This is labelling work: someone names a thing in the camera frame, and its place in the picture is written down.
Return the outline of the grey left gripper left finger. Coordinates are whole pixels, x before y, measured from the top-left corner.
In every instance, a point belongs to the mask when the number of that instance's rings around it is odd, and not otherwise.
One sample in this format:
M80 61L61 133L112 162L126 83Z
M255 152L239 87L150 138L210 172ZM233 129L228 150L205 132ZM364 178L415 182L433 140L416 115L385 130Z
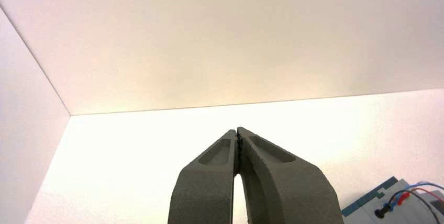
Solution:
M228 130L179 173L168 223L232 223L237 132Z

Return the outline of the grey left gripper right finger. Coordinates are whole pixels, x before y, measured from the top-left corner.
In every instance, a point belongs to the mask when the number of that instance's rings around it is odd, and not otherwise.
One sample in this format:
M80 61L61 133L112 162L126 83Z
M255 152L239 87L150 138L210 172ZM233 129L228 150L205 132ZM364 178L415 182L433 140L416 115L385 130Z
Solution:
M320 168L246 128L237 135L248 223L343 223Z

